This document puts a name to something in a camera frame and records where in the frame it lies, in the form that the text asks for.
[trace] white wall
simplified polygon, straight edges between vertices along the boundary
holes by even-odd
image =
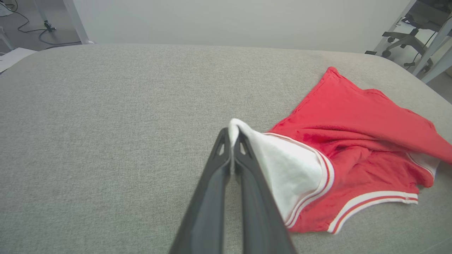
[[[74,0],[96,43],[364,53],[410,0]]]

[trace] white lining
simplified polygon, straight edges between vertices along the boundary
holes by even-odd
[[[391,197],[391,196],[400,196],[400,198],[384,198],[384,197]],[[358,206],[356,208],[354,208],[353,210],[349,211],[350,209],[352,209],[354,206],[365,202],[367,200],[373,199],[373,198],[380,198],[381,199],[377,199],[374,201],[370,201],[367,202],[361,206]],[[376,191],[376,192],[370,192],[370,193],[366,193],[360,196],[357,196],[353,199],[351,199],[350,201],[348,201],[345,206],[340,210],[340,212],[337,214],[336,218],[331,222],[329,228],[328,228],[328,232],[329,233],[334,233],[337,234],[340,229],[342,228],[342,226],[344,225],[344,223],[354,214],[356,214],[357,212],[376,205],[376,204],[381,204],[384,202],[403,202],[405,204],[417,204],[418,195],[415,193],[405,193],[405,192],[400,192],[400,191]],[[339,223],[338,229],[336,230],[336,232],[334,232],[334,229],[336,227],[336,225]]]
[[[298,142],[294,139],[291,139],[287,136],[279,135],[276,133],[268,132],[268,133],[264,133],[264,134],[269,135],[269,136],[280,137],[282,139],[288,140],[294,144],[297,144],[301,147],[304,147],[306,149],[313,151],[318,156],[321,167],[322,167],[322,179],[319,184],[319,187],[314,192],[312,192],[309,195],[305,196],[304,198],[301,198],[300,200],[298,200],[297,204],[295,205],[294,209],[292,210],[292,213],[290,214],[288,219],[285,221],[286,227],[292,228],[295,225],[295,222],[297,221],[297,218],[300,215],[300,212],[303,210],[303,208],[305,208],[307,205],[309,205],[316,199],[320,198],[321,196],[325,195],[331,189],[331,186],[333,185],[333,182],[334,182],[333,165],[331,164],[330,160],[325,155],[323,155],[318,150],[316,150],[306,144],[303,144],[303,143]]]
[[[256,159],[284,221],[292,217],[300,199],[310,197],[327,178],[323,158],[301,143],[254,131],[239,119],[229,123],[231,147],[239,129],[248,137]]]
[[[413,161],[419,167],[426,169],[432,175],[433,179],[435,179],[436,168],[441,162],[440,159],[422,153],[411,152],[406,154],[408,155],[411,161]]]

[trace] gray upholstered table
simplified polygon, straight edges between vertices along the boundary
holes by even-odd
[[[431,120],[452,142],[452,105],[389,60],[239,47],[89,45],[35,53],[0,75],[0,253],[166,253],[218,131],[266,131],[335,66]],[[241,252],[238,184],[226,253]],[[338,235],[295,234],[300,253],[452,249],[452,170],[419,205],[385,203]]]

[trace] red stripe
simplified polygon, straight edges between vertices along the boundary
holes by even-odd
[[[400,198],[400,199],[403,199],[403,200],[406,200],[406,197],[402,197],[402,196],[382,196],[382,197],[376,197],[376,198],[371,198],[371,199],[368,199],[368,200],[366,200],[366,201],[363,201],[363,202],[361,202],[361,203],[359,203],[359,204],[357,204],[357,205],[355,205],[355,206],[353,206],[353,207],[351,207],[345,214],[343,214],[342,216],[341,216],[341,218],[338,220],[338,222],[336,223],[336,226],[334,227],[334,230],[333,230],[333,234],[335,234],[336,233],[336,231],[337,231],[337,229],[339,228],[339,225],[340,225],[340,223],[342,222],[342,220],[349,214],[349,213],[351,213],[353,210],[355,210],[356,208],[358,208],[358,207],[360,207],[360,206],[362,206],[362,205],[365,205],[365,204],[367,204],[367,203],[369,203],[369,202],[372,202],[372,201],[375,201],[375,200],[380,200],[380,199],[385,199],[385,198]],[[409,200],[418,200],[417,198],[408,198]]]

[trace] caster wheel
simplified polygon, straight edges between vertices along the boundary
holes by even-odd
[[[381,56],[384,58],[388,58],[391,55],[391,51],[385,50],[383,53],[381,53]]]

